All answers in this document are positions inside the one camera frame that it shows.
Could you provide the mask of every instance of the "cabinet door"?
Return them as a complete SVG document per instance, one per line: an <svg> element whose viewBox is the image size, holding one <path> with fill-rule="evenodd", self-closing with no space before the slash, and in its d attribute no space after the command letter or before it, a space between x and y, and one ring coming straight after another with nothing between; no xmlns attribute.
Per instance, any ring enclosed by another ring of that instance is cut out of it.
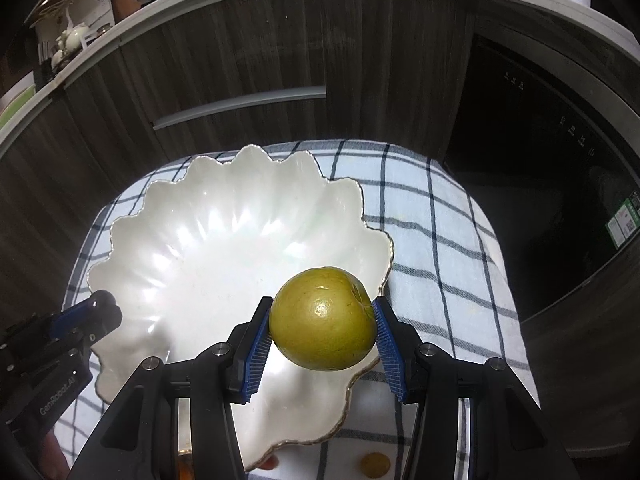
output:
<svg viewBox="0 0 640 480"><path fill-rule="evenodd" d="M451 59L456 1L321 0L321 9L332 137L434 156L460 65Z"/></svg>
<svg viewBox="0 0 640 480"><path fill-rule="evenodd" d="M119 191L169 162L119 50L100 60L65 92L82 138Z"/></svg>
<svg viewBox="0 0 640 480"><path fill-rule="evenodd" d="M322 139L324 99L259 105L174 124L158 130L172 160L195 153L239 150L247 144Z"/></svg>
<svg viewBox="0 0 640 480"><path fill-rule="evenodd" d="M269 90L324 84L319 0L224 0L124 44L148 119Z"/></svg>
<svg viewBox="0 0 640 480"><path fill-rule="evenodd" d="M45 108L0 164L0 324L58 310L95 216L116 195L63 100Z"/></svg>

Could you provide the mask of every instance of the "hand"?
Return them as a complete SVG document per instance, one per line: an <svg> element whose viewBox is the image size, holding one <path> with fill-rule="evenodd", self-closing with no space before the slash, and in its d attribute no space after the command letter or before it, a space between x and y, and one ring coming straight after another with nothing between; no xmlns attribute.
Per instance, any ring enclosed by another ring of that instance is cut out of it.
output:
<svg viewBox="0 0 640 480"><path fill-rule="evenodd" d="M42 442L38 468L47 480L65 480L69 474L69 464L53 430L46 434Z"/></svg>

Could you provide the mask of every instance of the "white checkered cloth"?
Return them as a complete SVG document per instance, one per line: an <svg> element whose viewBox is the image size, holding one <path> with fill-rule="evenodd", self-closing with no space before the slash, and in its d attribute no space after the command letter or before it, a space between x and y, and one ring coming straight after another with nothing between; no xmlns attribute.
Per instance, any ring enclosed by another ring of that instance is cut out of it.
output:
<svg viewBox="0 0 640 480"><path fill-rule="evenodd" d="M365 220L394 240L386 295L398 318L414 325L424 341L456 358L483 363L491 356L503 357L538 400L494 232L478 204L436 162L392 144L362 140L291 142L265 150L276 159L308 150L325 176L356 179L364 190ZM223 162L236 153L211 156ZM183 177L192 158L147 175L100 212L69 281L65 308L89 296L87 271L108 256L113 221L139 211L150 182ZM100 365L95 355L90 364L97 375ZM70 463L105 408L92 381L56 424L56 436ZM396 401L378 365L354 385L349 415L331 440L281 448L276 452L277 468L254 470L248 478L364 478L358 470L361 457L378 451L392 464L383 478L399 480L414 418L415 405ZM466 399L460 400L459 420L457 479L466 478L468 469Z"/></svg>

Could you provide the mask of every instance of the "small yellow fruit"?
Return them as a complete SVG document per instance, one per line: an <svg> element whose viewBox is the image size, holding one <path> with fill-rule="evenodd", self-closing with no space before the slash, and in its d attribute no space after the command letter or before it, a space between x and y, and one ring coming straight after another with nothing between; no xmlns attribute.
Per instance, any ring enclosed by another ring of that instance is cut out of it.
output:
<svg viewBox="0 0 640 480"><path fill-rule="evenodd" d="M344 370L376 341L376 317L360 281L336 267L300 272L276 294L269 331L282 354L310 370Z"/></svg>
<svg viewBox="0 0 640 480"><path fill-rule="evenodd" d="M382 453L369 453L360 460L360 471L367 478L380 478L391 468L391 460Z"/></svg>

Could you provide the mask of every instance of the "green label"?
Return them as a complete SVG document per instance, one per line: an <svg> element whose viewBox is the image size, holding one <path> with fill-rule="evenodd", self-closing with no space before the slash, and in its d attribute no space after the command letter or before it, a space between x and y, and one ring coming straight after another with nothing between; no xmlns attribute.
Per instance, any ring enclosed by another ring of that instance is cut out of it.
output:
<svg viewBox="0 0 640 480"><path fill-rule="evenodd" d="M619 248L640 227L636 202L638 202L638 194L633 192L616 211L613 218L607 222L607 231L616 248Z"/></svg>

